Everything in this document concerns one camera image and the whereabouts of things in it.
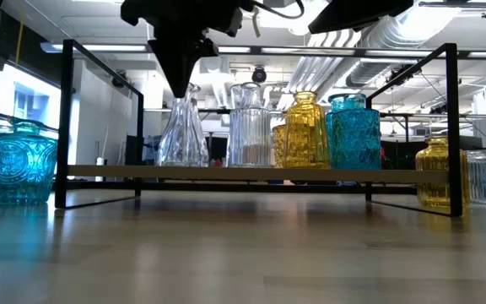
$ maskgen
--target blue glass jar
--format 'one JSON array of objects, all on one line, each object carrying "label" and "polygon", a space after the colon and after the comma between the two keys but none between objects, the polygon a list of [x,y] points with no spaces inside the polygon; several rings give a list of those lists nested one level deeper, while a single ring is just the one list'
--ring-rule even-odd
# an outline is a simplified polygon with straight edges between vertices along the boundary
[{"label": "blue glass jar", "polygon": [[332,95],[326,115],[331,168],[380,170],[380,113],[365,109],[363,94]]},{"label": "blue glass jar", "polygon": [[43,204],[51,191],[57,141],[39,135],[42,123],[14,118],[0,133],[0,204]]}]

